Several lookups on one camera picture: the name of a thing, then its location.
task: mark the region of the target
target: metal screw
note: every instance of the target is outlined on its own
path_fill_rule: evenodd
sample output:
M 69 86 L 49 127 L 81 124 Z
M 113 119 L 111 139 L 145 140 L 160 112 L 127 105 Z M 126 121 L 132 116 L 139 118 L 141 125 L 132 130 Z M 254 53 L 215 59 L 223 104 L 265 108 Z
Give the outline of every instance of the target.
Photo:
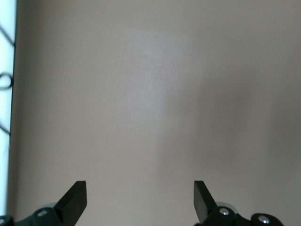
M 258 219 L 259 219 L 262 223 L 264 223 L 264 224 L 268 224 L 268 223 L 269 223 L 269 219 L 268 219 L 266 216 L 264 216 L 264 215 L 259 216 Z
M 47 211 L 46 211 L 46 210 L 41 210 L 41 211 L 37 214 L 37 216 L 38 216 L 38 217 L 42 217 L 42 216 L 44 216 L 45 214 L 47 214 Z
M 229 210 L 227 210 L 226 208 L 221 208 L 220 213 L 225 216 L 230 214 Z

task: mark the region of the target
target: white wall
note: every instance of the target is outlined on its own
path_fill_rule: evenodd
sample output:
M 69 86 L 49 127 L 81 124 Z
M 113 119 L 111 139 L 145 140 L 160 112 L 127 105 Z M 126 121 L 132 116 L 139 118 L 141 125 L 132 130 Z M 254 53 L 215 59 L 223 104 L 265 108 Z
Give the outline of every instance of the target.
M 17 219 L 86 180 L 79 226 L 192 226 L 202 179 L 247 219 L 299 224 L 299 0 L 31 0 L 18 13 Z

